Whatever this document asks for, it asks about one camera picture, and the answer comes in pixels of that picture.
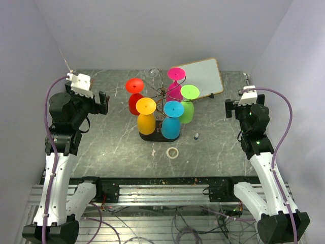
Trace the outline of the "red wine glass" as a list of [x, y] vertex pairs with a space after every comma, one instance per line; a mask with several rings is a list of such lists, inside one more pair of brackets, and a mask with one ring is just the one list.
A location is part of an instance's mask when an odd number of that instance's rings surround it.
[[126, 82], [125, 89], [131, 94], [128, 100], [128, 107], [131, 114], [138, 116], [136, 103], [143, 98], [141, 91], [144, 89], [144, 81], [140, 78], [132, 78]]

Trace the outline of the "green wine glass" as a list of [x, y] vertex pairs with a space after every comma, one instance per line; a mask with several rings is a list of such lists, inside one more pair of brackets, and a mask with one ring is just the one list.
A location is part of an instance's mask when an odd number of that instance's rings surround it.
[[196, 86], [188, 84], [181, 88], [181, 94], [185, 100], [181, 101], [184, 107], [184, 113], [179, 117], [179, 120], [182, 124], [188, 124], [192, 121], [194, 115], [192, 101], [199, 97], [200, 91]]

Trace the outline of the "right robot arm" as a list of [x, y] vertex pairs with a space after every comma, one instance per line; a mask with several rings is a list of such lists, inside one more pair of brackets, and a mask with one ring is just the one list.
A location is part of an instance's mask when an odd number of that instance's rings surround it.
[[225, 113], [227, 118], [235, 116], [239, 121], [242, 150], [264, 191], [264, 197], [261, 197], [250, 183], [241, 181], [224, 188], [225, 198], [243, 202], [256, 220], [263, 243], [298, 243], [310, 219], [306, 212], [299, 211], [273, 159], [275, 151], [265, 134], [270, 121], [268, 108], [261, 103], [244, 105], [227, 99]]

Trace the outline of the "blue wine glass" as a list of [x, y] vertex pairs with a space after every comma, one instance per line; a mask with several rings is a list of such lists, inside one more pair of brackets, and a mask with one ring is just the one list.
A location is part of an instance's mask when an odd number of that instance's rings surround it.
[[184, 107], [180, 102], [168, 101], [164, 113], [167, 117], [162, 122], [161, 133], [169, 140], [177, 139], [181, 130], [179, 117], [184, 113]]

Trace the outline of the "orange wine glass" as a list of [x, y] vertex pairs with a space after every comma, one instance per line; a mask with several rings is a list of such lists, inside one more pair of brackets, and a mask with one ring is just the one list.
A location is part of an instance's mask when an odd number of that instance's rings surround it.
[[156, 102], [151, 98], [141, 98], [136, 103], [136, 110], [139, 112], [137, 125], [141, 134], [150, 135], [155, 131]]

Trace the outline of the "pink wine glass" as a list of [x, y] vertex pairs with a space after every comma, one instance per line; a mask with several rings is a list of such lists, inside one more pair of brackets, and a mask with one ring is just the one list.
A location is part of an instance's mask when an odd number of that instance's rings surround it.
[[167, 72], [167, 76], [173, 81], [168, 87], [166, 101], [178, 101], [183, 100], [181, 94], [181, 83], [186, 80], [186, 73], [182, 68], [174, 67], [170, 68]]

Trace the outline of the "clear wine glass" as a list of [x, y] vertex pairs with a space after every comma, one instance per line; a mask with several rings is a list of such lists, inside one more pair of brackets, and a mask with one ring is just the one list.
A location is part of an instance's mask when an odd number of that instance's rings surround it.
[[148, 78], [154, 78], [159, 74], [160, 74], [160, 70], [156, 67], [151, 67], [144, 70], [144, 75]]

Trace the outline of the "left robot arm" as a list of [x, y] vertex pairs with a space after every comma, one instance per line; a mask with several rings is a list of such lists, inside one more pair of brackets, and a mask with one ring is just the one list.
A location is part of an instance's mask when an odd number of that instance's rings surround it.
[[100, 101], [70, 92], [49, 99], [52, 125], [45, 139], [46, 174], [38, 211], [22, 236], [31, 243], [75, 243], [79, 220], [88, 204], [102, 199], [104, 190], [99, 177], [86, 177], [68, 199], [72, 167], [82, 138], [81, 124], [89, 114], [108, 112], [109, 97], [99, 93]]

